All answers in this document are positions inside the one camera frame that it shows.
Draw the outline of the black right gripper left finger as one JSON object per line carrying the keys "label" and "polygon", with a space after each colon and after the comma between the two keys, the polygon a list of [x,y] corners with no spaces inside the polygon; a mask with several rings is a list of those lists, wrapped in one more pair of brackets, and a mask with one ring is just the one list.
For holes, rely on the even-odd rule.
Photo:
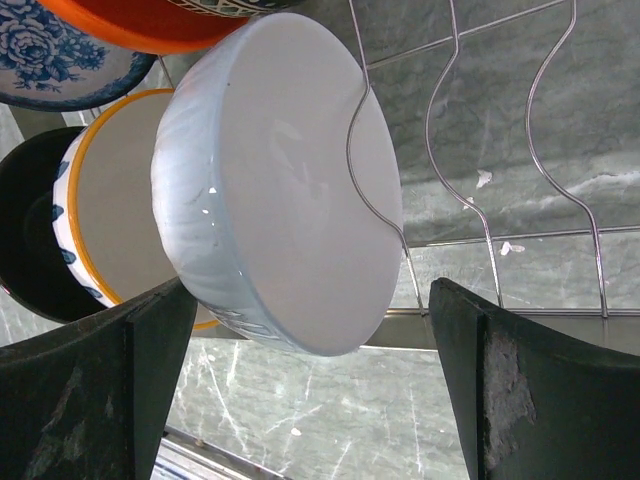
{"label": "black right gripper left finger", "polygon": [[196,310],[172,279],[2,347],[2,478],[150,478]]}

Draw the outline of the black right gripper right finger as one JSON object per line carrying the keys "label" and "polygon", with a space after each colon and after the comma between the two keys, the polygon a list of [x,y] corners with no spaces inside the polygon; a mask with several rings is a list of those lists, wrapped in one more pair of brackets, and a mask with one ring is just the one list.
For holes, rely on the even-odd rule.
{"label": "black right gripper right finger", "polygon": [[636,479],[639,358],[439,278],[435,342],[472,479]]}

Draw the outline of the black bowl beige flower exterior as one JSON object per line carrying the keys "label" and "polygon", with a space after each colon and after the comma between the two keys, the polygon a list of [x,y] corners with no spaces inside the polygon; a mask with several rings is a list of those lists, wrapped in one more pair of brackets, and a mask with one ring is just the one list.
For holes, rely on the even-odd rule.
{"label": "black bowl beige flower exterior", "polygon": [[1,160],[1,288],[31,312],[63,324],[105,309],[67,268],[52,227],[53,183],[81,131],[43,132]]}

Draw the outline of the white bowl orange rim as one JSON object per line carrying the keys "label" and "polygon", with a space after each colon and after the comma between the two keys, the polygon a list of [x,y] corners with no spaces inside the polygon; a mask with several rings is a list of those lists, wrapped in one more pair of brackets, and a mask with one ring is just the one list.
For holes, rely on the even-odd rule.
{"label": "white bowl orange rim", "polygon": [[171,97],[117,101],[72,141],[53,184],[54,234],[79,285],[106,308],[175,277],[152,211],[156,132]]}

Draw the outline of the plain white bowl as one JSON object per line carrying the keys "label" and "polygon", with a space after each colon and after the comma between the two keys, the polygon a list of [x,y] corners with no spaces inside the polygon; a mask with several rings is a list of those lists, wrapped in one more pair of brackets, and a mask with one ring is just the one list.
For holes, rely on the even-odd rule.
{"label": "plain white bowl", "polygon": [[160,121],[152,202],[187,290],[264,345],[338,356],[389,307],[403,219],[391,136],[327,28],[277,13],[226,37]]}

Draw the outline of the blue floral bowl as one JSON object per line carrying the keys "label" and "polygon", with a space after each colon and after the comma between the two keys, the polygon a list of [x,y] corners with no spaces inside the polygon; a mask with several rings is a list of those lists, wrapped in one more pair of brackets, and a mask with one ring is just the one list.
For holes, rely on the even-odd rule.
{"label": "blue floral bowl", "polygon": [[1,3],[1,102],[88,110],[128,94],[156,61],[84,33],[38,1]]}

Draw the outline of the orange plastic bowl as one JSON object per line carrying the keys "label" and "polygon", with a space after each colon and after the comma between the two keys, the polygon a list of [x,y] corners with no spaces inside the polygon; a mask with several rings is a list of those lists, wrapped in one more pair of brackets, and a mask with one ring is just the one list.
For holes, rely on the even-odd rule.
{"label": "orange plastic bowl", "polygon": [[182,54],[210,48],[244,26],[246,18],[205,16],[166,0],[42,0],[81,31],[149,54]]}

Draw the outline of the beige interior dark bowl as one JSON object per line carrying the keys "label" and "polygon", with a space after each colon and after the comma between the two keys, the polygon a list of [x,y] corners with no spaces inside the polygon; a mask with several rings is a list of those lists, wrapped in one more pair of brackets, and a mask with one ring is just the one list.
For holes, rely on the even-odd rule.
{"label": "beige interior dark bowl", "polygon": [[221,17],[267,15],[302,3],[302,0],[170,0],[192,13]]}

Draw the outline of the steel dish rack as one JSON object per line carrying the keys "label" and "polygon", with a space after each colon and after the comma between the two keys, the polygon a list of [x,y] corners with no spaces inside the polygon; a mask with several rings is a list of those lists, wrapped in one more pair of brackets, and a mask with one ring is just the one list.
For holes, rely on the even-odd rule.
{"label": "steel dish rack", "polygon": [[639,5],[308,1],[364,53],[423,287],[639,349]]}

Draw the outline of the aluminium rail beam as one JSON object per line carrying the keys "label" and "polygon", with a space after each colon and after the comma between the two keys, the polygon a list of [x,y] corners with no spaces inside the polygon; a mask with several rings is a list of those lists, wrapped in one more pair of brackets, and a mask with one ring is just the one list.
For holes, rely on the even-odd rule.
{"label": "aluminium rail beam", "polygon": [[151,479],[288,479],[190,434],[166,426]]}

